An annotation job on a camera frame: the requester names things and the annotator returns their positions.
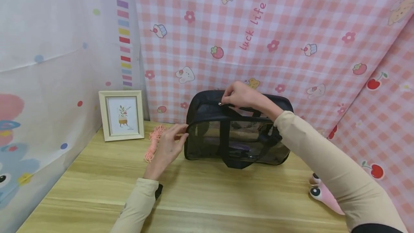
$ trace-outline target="pink slipper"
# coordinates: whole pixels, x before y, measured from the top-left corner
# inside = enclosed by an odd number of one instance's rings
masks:
[[[335,197],[315,173],[313,173],[312,177],[309,179],[309,182],[311,186],[313,186],[309,190],[312,198],[321,201],[336,213],[345,215],[341,207],[339,207],[338,202],[335,200]]]

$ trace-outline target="wooden table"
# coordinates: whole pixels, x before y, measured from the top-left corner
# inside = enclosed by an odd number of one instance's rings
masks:
[[[109,232],[144,173],[156,125],[145,122],[143,140],[105,143],[99,130],[18,233]],[[160,179],[163,193],[142,232],[347,232],[343,216],[308,195],[311,173],[294,154],[243,170],[181,154]]]

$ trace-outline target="framed picture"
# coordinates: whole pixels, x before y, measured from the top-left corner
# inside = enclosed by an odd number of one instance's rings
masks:
[[[144,138],[141,90],[99,91],[105,141]]]

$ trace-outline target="black mesh bag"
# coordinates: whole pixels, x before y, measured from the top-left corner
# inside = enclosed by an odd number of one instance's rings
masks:
[[[188,160],[219,158],[230,168],[243,169],[254,162],[280,165],[289,156],[273,122],[252,108],[236,111],[221,105],[224,91],[202,91],[188,107],[184,155]],[[293,111],[288,99],[265,94],[283,110]]]

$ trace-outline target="long sleeve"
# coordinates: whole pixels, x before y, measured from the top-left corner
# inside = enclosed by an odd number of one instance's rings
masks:
[[[152,211],[158,189],[162,189],[158,181],[139,178],[111,233],[141,232],[145,219]]]
[[[299,156],[332,192],[346,216],[349,231],[382,224],[407,233],[386,191],[357,163],[290,111],[275,121],[282,143]]]

